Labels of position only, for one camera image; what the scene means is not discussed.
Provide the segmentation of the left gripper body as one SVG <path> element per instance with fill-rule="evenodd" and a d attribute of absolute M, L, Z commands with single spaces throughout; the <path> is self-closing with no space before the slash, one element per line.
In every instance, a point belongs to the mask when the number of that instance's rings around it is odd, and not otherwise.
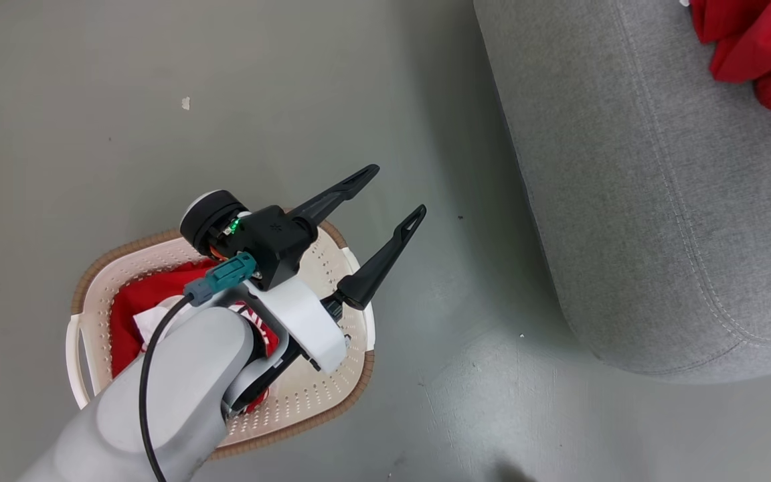
<path fill-rule="evenodd" d="M 303 256 L 319 237 L 319 226 L 293 219 L 290 212 L 278 206 L 249 212 L 232 193 L 214 190 L 189 206 L 180 232 L 203 256 L 253 257 L 258 275 L 244 287 L 251 299 L 258 299 L 260 314 L 268 313 L 277 321 L 312 364 L 333 372 L 345 360 L 345 336 L 333 312 L 298 278 Z"/>

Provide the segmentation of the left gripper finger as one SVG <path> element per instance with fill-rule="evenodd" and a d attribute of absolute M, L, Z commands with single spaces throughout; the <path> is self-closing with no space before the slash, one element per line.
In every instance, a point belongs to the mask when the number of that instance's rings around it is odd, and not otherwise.
<path fill-rule="evenodd" d="M 346 177 L 321 194 L 297 206 L 290 212 L 293 219 L 306 220 L 312 226 L 324 222 L 343 202 L 352 200 L 379 173 L 379 165 L 368 165 Z"/>
<path fill-rule="evenodd" d="M 339 281 L 337 299 L 352 309 L 367 308 L 425 216 L 426 206 L 419 205 L 397 225 L 388 243 L 385 243 L 354 274 Z"/>

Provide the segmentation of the red garment with lettering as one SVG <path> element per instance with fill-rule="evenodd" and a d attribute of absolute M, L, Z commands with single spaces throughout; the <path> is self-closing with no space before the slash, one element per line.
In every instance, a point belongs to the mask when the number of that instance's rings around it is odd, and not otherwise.
<path fill-rule="evenodd" d="M 116 378 L 147 350 L 156 327 L 183 296 L 184 286 L 204 276 L 217 262 L 205 258 L 132 281 L 111 303 L 109 318 L 111 376 Z"/>

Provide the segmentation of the plain red garment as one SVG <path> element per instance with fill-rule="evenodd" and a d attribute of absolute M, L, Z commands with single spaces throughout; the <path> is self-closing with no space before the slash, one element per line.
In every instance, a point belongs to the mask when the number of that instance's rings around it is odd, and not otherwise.
<path fill-rule="evenodd" d="M 687 0 L 695 34 L 715 45 L 710 73 L 717 82 L 754 85 L 771 110 L 771 0 Z"/>

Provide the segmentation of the cream perforated laundry basket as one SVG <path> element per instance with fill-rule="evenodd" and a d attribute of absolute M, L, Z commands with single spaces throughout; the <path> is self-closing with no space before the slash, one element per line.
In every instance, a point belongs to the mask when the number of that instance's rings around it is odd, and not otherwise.
<path fill-rule="evenodd" d="M 67 327 L 68 382 L 79 408 L 112 381 L 112 350 L 120 343 L 110 330 L 111 308 L 123 287 L 158 272 L 199 263 L 199 255 L 176 231 L 166 231 L 111 250 L 95 260 L 76 285 Z M 319 296 L 359 268 L 345 238 L 331 223 L 305 254 L 300 277 Z M 214 460 L 253 451 L 339 417 L 356 403 L 373 373 L 375 320 L 371 308 L 346 309 L 340 329 L 349 336 L 347 356 L 331 374 L 298 359 L 270 387 L 265 400 L 228 422 L 228 436 Z"/>

